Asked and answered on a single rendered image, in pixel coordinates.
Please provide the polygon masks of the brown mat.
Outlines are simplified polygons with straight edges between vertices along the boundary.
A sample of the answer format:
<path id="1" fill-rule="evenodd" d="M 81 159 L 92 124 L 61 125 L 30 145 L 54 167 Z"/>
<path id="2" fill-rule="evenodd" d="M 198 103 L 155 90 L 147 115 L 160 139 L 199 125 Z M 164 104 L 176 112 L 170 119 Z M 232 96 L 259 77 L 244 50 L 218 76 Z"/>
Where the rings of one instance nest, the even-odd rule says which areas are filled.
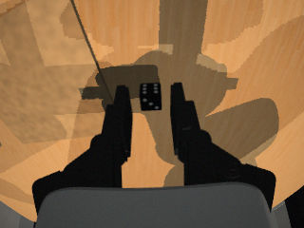
<path id="1" fill-rule="evenodd" d="M 0 18 L 0 119 L 22 144 L 96 136 L 113 104 L 73 0 Z"/>

